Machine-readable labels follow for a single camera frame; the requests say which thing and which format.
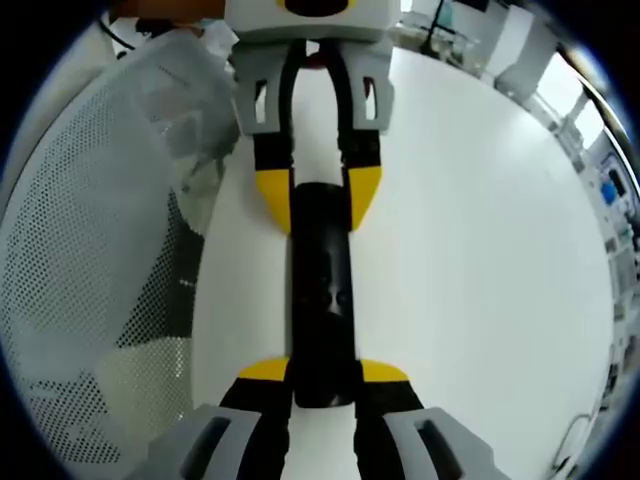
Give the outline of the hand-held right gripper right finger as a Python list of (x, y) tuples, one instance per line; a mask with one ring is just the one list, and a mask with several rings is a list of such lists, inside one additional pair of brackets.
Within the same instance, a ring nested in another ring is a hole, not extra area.
[(362, 360), (354, 452), (363, 479), (501, 479), (492, 448), (439, 407), (426, 408), (408, 375)]

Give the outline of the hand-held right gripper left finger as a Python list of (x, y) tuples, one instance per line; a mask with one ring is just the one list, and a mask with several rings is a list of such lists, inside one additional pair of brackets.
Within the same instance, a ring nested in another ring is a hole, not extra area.
[(289, 359), (243, 369), (218, 405), (203, 404), (151, 442), (130, 479), (279, 479), (289, 450)]

